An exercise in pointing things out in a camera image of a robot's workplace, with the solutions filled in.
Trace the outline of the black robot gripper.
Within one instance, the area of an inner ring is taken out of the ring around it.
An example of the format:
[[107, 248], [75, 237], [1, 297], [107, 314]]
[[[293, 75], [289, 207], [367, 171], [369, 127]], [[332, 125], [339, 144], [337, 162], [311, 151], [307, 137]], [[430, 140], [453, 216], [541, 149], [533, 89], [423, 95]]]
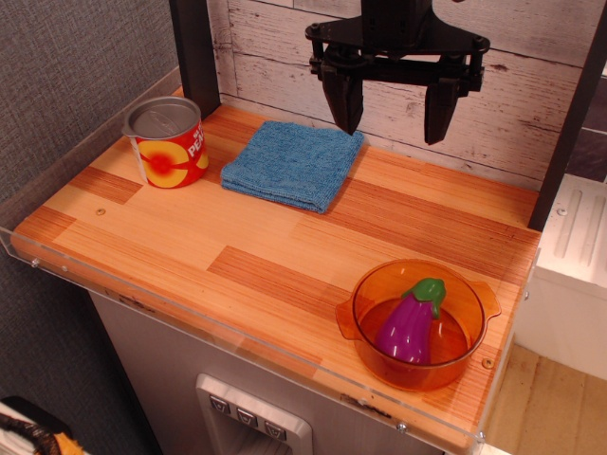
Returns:
[[311, 72], [322, 88], [334, 123], [356, 132], [363, 112], [363, 82], [428, 86], [424, 140], [445, 139], [460, 94], [481, 90], [489, 39], [452, 26], [431, 1], [362, 1], [359, 16], [314, 23], [305, 30], [313, 54]]

